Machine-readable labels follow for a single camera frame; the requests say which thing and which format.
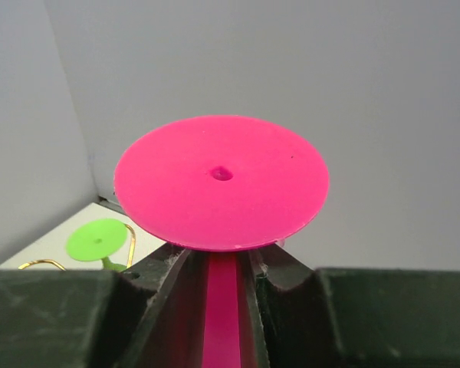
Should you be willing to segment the pink wine glass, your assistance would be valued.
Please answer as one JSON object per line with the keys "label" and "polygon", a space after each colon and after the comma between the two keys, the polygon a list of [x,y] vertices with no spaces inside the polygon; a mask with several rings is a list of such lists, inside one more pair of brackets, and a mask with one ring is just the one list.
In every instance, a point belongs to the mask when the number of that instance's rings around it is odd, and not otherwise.
{"label": "pink wine glass", "polygon": [[123,365],[267,366],[251,251],[305,227],[329,185],[308,141],[256,118],[193,117],[133,143],[114,171],[117,199],[182,254]]}

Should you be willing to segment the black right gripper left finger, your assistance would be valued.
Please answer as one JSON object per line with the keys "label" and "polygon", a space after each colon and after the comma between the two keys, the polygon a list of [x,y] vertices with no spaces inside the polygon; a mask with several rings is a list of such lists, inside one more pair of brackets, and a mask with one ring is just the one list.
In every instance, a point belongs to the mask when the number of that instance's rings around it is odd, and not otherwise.
{"label": "black right gripper left finger", "polygon": [[198,367],[207,266],[166,244],[124,272],[0,270],[0,367]]}

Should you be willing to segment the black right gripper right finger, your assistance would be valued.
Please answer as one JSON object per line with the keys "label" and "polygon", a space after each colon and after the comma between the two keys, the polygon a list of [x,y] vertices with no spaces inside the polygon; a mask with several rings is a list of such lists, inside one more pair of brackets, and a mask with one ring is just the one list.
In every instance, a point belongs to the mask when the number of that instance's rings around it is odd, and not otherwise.
{"label": "black right gripper right finger", "polygon": [[245,367],[460,367],[460,271],[237,259]]}

